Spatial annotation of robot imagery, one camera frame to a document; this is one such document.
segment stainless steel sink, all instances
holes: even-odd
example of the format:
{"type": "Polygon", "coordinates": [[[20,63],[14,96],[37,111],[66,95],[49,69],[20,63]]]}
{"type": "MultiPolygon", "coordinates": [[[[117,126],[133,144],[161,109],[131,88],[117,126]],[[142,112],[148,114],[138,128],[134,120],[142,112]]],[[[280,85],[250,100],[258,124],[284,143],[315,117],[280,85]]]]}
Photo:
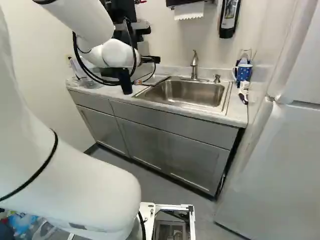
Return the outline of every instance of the stainless steel sink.
{"type": "Polygon", "coordinates": [[[227,81],[213,83],[208,80],[194,81],[172,76],[134,97],[187,109],[226,114],[230,85],[227,81]]]}

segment white refrigerator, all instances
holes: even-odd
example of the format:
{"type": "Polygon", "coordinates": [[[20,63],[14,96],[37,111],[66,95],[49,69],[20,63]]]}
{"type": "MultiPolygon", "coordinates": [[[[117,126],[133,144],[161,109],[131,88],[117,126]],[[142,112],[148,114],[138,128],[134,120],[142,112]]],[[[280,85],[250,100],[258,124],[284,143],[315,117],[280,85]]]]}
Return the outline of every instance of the white refrigerator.
{"type": "Polygon", "coordinates": [[[319,240],[320,2],[270,0],[256,58],[214,220],[252,240],[319,240]]]}

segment countertop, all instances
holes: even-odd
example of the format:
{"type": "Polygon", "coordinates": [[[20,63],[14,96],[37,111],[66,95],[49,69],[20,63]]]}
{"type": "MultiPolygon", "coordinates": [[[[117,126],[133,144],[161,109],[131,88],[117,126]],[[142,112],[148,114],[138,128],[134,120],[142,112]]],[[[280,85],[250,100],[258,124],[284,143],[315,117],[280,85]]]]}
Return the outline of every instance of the countertop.
{"type": "MultiPolygon", "coordinates": [[[[160,70],[157,70],[156,74],[164,74],[164,75],[174,75],[180,77],[189,77],[185,74],[188,70],[187,67],[182,68],[182,70],[177,70],[177,67],[162,67],[160,70]]],[[[231,81],[229,75],[226,74],[228,71],[231,72],[230,69],[207,69],[200,68],[199,69],[199,77],[200,78],[208,78],[206,75],[210,73],[210,76],[213,76],[213,72],[219,73],[221,75],[221,81],[231,81]]],[[[88,89],[82,86],[67,86],[68,90],[76,91],[84,94],[90,94],[94,96],[98,96],[101,98],[106,98],[122,103],[137,105],[145,108],[160,110],[168,113],[179,114],[187,117],[192,117],[196,119],[206,120],[214,123],[225,124],[237,128],[246,128],[248,124],[248,110],[247,106],[244,105],[238,96],[238,89],[236,85],[233,83],[231,87],[231,94],[229,98],[229,104],[227,108],[226,115],[214,113],[210,111],[204,110],[196,110],[196,109],[187,109],[179,106],[167,105],[163,103],[146,101],[143,99],[138,99],[133,97],[135,94],[140,91],[148,88],[148,86],[143,85],[133,85],[133,93],[130,95],[124,95],[121,89],[121,86],[103,86],[97,89],[88,89]]]]}

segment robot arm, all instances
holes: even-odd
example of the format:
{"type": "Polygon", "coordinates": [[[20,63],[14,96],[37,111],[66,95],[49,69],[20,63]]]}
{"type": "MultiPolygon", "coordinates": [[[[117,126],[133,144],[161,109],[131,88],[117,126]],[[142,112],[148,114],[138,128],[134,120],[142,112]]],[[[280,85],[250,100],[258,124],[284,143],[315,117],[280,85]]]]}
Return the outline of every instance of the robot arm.
{"type": "MultiPolygon", "coordinates": [[[[99,0],[33,0],[77,34],[79,53],[97,67],[131,68],[132,47],[112,39],[115,26],[99,0]]],[[[135,50],[137,66],[141,62],[135,50]]]]}
{"type": "MultiPolygon", "coordinates": [[[[37,2],[93,49],[112,37],[114,27],[98,0],[37,2]]],[[[0,207],[45,217],[91,240],[125,240],[141,204],[137,179],[69,146],[28,109],[17,87],[1,7],[0,29],[0,207]]]]}

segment blue mug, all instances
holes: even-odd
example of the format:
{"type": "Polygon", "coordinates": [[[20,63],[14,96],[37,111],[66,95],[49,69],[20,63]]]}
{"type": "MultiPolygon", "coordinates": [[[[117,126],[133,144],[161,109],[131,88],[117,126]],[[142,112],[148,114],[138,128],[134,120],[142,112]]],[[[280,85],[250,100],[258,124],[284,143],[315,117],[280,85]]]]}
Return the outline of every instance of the blue mug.
{"type": "Polygon", "coordinates": [[[240,82],[249,81],[252,73],[252,64],[240,63],[238,66],[234,66],[232,68],[232,76],[236,81],[236,85],[240,88],[240,82]]]}

